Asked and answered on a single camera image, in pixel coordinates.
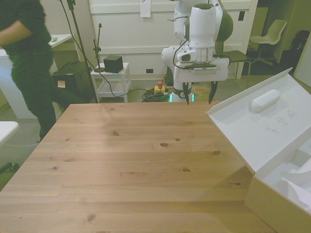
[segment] black speaker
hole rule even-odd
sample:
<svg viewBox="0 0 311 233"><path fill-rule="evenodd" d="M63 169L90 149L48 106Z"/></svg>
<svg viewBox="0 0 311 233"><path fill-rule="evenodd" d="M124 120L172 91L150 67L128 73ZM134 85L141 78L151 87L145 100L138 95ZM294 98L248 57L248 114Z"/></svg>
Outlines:
<svg viewBox="0 0 311 233"><path fill-rule="evenodd" d="M91 81L84 62L67 63L53 73L52 80L56 86L62 86L67 91L79 96L86 102L93 99Z"/></svg>
<svg viewBox="0 0 311 233"><path fill-rule="evenodd" d="M109 55L104 58L105 72L119 73L123 70L123 61L121 56Z"/></svg>

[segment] person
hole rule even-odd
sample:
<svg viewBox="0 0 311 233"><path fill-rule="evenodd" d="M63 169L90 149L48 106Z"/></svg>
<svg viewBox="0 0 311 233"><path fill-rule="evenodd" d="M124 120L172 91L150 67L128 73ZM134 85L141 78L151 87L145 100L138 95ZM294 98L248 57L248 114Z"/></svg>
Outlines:
<svg viewBox="0 0 311 233"><path fill-rule="evenodd" d="M53 101L64 108L85 103L53 84L50 40L40 0L0 0L0 47L13 62L12 79L27 108L38 118L40 141L56 122Z"/></svg>

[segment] wood knot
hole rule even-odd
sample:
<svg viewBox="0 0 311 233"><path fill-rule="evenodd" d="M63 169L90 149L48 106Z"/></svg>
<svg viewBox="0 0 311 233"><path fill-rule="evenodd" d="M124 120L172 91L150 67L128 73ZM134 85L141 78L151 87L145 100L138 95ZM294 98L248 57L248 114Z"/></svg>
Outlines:
<svg viewBox="0 0 311 233"><path fill-rule="evenodd" d="M90 214L89 216L87 216L87 221L90 222L90 221L94 220L95 217L96 217L95 214Z"/></svg>

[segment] white door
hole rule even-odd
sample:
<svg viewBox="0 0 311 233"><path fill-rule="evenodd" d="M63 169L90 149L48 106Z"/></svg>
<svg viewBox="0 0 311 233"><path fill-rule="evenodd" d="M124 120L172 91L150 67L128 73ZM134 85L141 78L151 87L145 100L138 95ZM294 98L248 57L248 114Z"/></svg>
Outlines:
<svg viewBox="0 0 311 233"><path fill-rule="evenodd" d="M294 76L304 84L311 86L311 36L309 36L305 48L299 59Z"/></svg>

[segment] box flap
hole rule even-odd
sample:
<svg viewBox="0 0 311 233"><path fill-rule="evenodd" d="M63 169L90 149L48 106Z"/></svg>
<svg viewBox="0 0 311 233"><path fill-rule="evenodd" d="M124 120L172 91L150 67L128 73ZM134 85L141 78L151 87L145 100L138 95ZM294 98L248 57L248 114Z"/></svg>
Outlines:
<svg viewBox="0 0 311 233"><path fill-rule="evenodd" d="M253 173L311 127L311 95L288 74L290 70L207 113Z"/></svg>

